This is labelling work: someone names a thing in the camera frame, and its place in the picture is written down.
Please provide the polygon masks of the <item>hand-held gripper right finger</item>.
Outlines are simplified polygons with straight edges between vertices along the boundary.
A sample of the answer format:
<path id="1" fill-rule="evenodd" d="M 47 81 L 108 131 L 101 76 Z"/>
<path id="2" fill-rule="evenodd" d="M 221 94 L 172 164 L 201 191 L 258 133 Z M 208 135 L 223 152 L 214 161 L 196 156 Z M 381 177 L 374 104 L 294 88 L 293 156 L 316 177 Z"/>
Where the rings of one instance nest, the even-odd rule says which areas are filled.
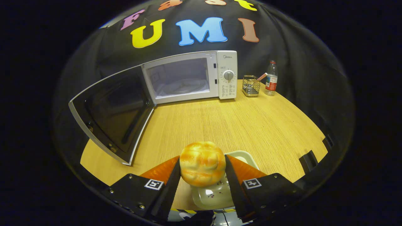
<path id="1" fill-rule="evenodd" d="M 266 174 L 225 155 L 231 197 L 242 222 L 263 222 L 303 199 L 306 192 L 280 173 Z"/>

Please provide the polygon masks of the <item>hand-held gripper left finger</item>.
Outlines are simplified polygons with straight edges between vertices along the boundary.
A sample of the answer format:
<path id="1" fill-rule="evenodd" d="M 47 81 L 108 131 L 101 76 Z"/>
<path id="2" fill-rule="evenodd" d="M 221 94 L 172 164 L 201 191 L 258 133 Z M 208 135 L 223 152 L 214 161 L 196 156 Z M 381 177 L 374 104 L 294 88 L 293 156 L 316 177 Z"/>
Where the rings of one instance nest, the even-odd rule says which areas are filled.
<path id="1" fill-rule="evenodd" d="M 135 217 L 162 224 L 168 220 L 180 178 L 179 156 L 175 156 L 141 175 L 126 174 L 101 193 Z"/>

